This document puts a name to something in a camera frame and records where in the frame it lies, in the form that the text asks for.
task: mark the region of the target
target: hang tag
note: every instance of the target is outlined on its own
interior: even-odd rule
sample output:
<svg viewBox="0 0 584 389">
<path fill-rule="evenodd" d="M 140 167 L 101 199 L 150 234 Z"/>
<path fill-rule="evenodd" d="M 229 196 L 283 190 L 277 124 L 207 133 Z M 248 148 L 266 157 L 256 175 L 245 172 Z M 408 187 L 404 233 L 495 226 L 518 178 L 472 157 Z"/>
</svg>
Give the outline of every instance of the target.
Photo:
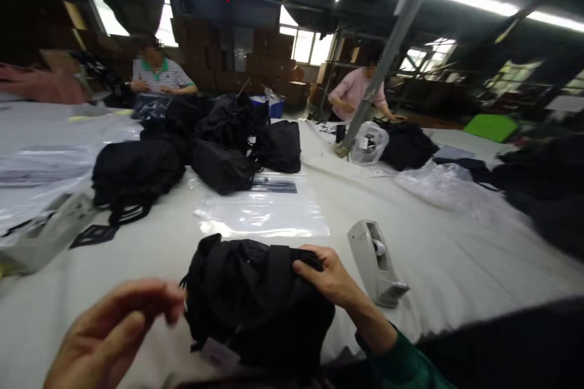
<svg viewBox="0 0 584 389">
<path fill-rule="evenodd" d="M 241 360 L 239 354 L 211 337 L 207 338 L 201 350 L 201 357 L 225 373 L 233 372 Z"/>
</svg>

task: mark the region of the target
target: hand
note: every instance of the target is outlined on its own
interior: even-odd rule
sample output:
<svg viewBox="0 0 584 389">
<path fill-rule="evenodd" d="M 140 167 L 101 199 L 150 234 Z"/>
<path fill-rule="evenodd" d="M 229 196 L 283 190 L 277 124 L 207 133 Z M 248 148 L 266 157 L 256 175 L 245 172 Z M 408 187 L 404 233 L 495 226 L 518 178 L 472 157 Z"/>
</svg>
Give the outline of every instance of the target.
<svg viewBox="0 0 584 389">
<path fill-rule="evenodd" d="M 86 310 L 63 339 L 44 389 L 117 387 L 154 320 L 174 325 L 184 312 L 184 290 L 162 280 L 121 284 Z"/>
<path fill-rule="evenodd" d="M 408 118 L 404 117 L 403 115 L 394 115 L 392 114 L 391 117 L 388 117 L 389 121 L 392 123 L 403 123 L 403 122 L 407 122 Z"/>
<path fill-rule="evenodd" d="M 353 106 L 349 102 L 343 102 L 341 107 L 347 114 L 355 112 L 355 108 L 353 108 Z"/>
<path fill-rule="evenodd" d="M 132 83 L 130 84 L 130 86 L 131 86 L 133 92 L 148 92 L 148 91 L 150 91 L 150 87 L 148 87 L 148 84 L 146 84 L 146 82 L 144 82 L 143 80 L 140 80 L 140 79 L 133 80 Z"/>
<path fill-rule="evenodd" d="M 326 299 L 344 309 L 369 301 L 345 270 L 334 249 L 313 245 L 303 245 L 300 249 L 313 251 L 322 263 L 324 271 L 318 272 L 300 260 L 296 260 L 292 265 L 294 271 L 309 283 L 314 284 Z"/>
<path fill-rule="evenodd" d="M 178 90 L 176 88 L 160 87 L 160 92 L 165 92 L 172 95 L 176 95 L 177 91 Z"/>
</svg>

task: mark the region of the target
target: green sleeve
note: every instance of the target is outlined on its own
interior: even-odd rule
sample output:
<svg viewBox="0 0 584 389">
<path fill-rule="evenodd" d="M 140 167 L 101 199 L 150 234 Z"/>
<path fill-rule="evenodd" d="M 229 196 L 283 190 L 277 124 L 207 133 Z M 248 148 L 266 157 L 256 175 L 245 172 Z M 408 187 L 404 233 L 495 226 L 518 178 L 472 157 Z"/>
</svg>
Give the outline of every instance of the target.
<svg viewBox="0 0 584 389">
<path fill-rule="evenodd" d="M 456 389 L 400 331 L 397 331 L 395 346 L 380 356 L 373 355 L 358 334 L 356 339 L 367 354 L 367 361 L 372 368 L 378 387 L 383 389 Z"/>
</svg>

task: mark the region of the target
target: green collar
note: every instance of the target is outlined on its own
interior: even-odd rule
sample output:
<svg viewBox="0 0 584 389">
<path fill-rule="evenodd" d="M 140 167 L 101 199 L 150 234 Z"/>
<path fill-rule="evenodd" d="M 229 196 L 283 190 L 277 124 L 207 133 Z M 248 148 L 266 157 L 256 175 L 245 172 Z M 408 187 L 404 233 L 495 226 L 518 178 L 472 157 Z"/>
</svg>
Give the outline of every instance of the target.
<svg viewBox="0 0 584 389">
<path fill-rule="evenodd" d="M 156 73 L 150 64 L 148 64 L 146 61 L 142 60 L 142 68 L 144 71 L 151 71 L 155 80 L 160 80 L 160 73 L 169 70 L 169 63 L 166 60 L 166 58 L 164 58 L 162 60 L 162 68 L 160 69 L 160 71 L 158 73 Z"/>
</svg>

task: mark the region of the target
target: striped shirt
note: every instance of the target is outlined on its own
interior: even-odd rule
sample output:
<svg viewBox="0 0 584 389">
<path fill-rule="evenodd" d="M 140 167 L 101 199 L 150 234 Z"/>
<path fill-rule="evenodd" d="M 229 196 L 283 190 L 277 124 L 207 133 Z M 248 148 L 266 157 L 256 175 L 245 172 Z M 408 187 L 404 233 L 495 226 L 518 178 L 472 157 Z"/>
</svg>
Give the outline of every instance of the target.
<svg viewBox="0 0 584 389">
<path fill-rule="evenodd" d="M 134 79 L 140 79 L 146 82 L 146 85 L 150 88 L 150 92 L 158 95 L 166 95 L 166 93 L 160 91 L 160 88 L 163 86 L 178 89 L 194 84 L 181 66 L 168 58 L 164 58 L 162 67 L 158 73 L 146 61 L 136 59 L 134 61 L 133 77 Z"/>
</svg>

